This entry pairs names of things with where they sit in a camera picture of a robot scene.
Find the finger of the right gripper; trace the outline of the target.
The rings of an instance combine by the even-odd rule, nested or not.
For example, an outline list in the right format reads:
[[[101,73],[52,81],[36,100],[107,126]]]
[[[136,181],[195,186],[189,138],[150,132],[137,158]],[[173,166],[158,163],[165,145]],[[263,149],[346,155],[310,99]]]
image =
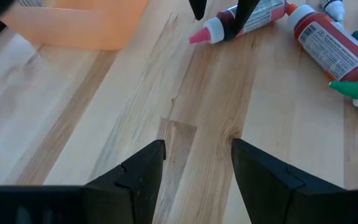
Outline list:
[[[240,33],[259,2],[260,0],[238,0],[237,11],[234,16],[234,34]]]
[[[196,20],[200,21],[205,14],[207,0],[189,0]]]

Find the orange translucent plastic bin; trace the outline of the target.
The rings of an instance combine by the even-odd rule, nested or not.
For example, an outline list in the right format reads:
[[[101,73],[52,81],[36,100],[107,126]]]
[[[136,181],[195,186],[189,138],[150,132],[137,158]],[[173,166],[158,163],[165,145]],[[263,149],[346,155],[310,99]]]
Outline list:
[[[15,4],[0,21],[33,44],[119,50],[132,38],[149,0],[55,0],[52,7]]]

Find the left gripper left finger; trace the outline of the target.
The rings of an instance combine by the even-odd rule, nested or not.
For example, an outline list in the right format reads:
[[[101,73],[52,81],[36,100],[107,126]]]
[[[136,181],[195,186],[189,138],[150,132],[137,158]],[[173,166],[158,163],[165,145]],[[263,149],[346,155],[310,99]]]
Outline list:
[[[151,224],[165,159],[165,141],[158,139],[87,183],[86,224]]]

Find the large orange-capped food coloring bottle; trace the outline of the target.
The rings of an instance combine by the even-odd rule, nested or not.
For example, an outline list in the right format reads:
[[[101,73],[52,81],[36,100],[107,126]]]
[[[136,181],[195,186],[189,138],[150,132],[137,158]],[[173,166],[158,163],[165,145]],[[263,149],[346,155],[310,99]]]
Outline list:
[[[313,60],[337,81],[358,82],[358,41],[323,11],[287,3],[287,24]]]

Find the small blue food coloring bottle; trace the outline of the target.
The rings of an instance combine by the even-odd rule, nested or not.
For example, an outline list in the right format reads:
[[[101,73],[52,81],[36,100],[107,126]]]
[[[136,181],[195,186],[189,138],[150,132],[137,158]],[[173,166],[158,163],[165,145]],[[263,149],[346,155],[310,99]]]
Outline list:
[[[326,11],[335,21],[343,24],[345,7],[342,0],[319,0],[322,10]]]

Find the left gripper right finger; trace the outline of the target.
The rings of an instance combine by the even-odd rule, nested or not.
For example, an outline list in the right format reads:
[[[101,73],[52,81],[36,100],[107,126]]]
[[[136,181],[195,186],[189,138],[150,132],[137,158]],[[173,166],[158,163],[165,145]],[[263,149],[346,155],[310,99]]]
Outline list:
[[[342,187],[307,173],[235,138],[231,159],[236,182],[252,224],[283,224],[294,191],[331,193]]]

